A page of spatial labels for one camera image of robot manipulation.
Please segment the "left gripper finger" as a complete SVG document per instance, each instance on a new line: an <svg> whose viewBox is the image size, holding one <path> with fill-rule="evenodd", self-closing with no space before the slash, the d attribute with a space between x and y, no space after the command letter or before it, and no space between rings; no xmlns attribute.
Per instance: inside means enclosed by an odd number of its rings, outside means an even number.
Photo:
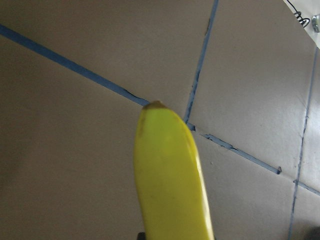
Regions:
<svg viewBox="0 0 320 240"><path fill-rule="evenodd" d="M139 232L137 234L136 240L146 240L146 233L145 232Z"/></svg>

